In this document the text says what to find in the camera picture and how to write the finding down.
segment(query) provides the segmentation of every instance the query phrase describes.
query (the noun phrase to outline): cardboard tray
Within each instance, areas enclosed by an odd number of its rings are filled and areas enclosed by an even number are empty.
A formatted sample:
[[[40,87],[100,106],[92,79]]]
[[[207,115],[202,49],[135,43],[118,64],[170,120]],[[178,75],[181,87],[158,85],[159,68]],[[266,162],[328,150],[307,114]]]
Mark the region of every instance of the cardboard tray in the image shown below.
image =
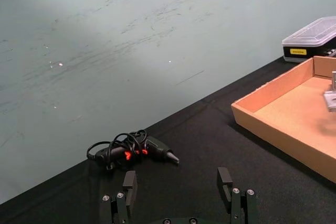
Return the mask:
[[[336,113],[323,93],[336,58],[314,57],[234,102],[236,122],[336,183]]]

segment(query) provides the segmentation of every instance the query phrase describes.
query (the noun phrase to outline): gray wall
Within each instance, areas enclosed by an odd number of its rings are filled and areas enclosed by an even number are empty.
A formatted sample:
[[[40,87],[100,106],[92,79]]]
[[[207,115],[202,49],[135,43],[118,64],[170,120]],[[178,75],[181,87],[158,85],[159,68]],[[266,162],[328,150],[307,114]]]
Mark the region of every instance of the gray wall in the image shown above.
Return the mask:
[[[334,0],[0,0],[0,203],[91,143],[280,57],[283,38],[335,11]]]

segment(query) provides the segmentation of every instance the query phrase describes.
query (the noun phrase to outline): black tablecloth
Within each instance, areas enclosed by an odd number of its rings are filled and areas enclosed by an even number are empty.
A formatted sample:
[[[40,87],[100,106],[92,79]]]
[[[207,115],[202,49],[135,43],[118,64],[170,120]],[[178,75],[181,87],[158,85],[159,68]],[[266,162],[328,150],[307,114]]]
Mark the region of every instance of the black tablecloth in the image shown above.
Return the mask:
[[[216,187],[219,166],[229,169],[235,186],[257,192],[259,223],[336,223],[336,185],[238,126],[230,108],[293,66],[276,60],[149,127],[181,164],[145,160],[134,167],[133,223],[229,220]],[[106,174],[84,161],[2,204],[0,223],[97,223],[101,196],[121,188],[124,174]]]

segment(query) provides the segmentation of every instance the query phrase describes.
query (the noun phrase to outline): clear plastic lid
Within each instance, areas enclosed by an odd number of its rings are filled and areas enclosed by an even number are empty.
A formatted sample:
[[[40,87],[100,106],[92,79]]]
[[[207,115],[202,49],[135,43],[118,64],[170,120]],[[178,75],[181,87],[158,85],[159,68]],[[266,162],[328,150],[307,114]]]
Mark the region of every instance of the clear plastic lid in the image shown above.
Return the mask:
[[[336,37],[336,16],[316,20],[282,41],[282,45],[319,47]]]

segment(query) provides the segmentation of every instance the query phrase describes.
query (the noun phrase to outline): cardboard box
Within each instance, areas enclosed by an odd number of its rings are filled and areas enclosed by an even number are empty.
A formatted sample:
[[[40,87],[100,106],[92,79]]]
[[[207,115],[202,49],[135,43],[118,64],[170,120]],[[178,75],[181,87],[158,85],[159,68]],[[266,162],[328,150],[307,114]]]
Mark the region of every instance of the cardboard box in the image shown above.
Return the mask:
[[[336,58],[314,57],[232,104],[236,122],[336,183],[336,113],[323,93]]]

